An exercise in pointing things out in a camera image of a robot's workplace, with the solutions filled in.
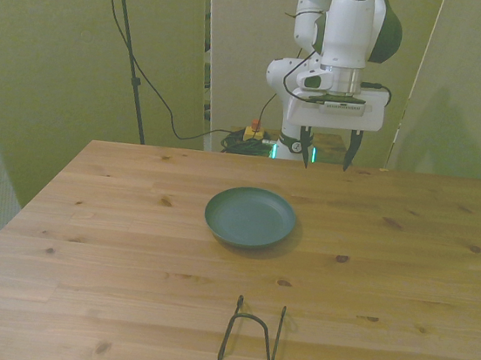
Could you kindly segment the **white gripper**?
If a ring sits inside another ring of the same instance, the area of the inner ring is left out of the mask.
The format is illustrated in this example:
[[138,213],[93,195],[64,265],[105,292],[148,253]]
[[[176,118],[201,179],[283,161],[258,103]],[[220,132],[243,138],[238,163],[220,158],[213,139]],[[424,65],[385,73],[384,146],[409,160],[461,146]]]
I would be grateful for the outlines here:
[[286,107],[286,120],[290,124],[301,125],[301,155],[304,167],[308,167],[309,147],[312,145],[312,127],[353,130],[350,134],[349,147],[344,155],[343,171],[354,161],[362,143],[363,131],[378,131],[383,127],[387,91],[362,89],[356,99],[362,103],[353,103],[349,99],[323,101],[320,104],[309,103],[298,97],[317,95],[317,92],[305,92],[297,88]]

